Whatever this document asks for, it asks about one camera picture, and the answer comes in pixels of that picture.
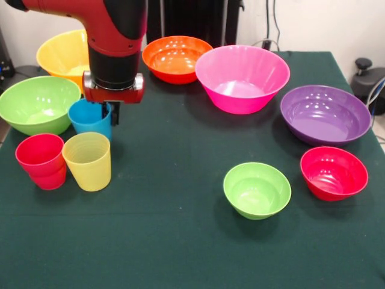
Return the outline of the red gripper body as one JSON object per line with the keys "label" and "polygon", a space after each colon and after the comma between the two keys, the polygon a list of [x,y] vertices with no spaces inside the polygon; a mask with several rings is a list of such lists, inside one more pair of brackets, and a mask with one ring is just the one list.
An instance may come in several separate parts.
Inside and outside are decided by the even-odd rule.
{"label": "red gripper body", "polygon": [[144,76],[137,73],[134,83],[126,89],[111,90],[97,85],[90,71],[82,76],[84,96],[89,102],[124,102],[125,104],[140,103],[144,95]]}

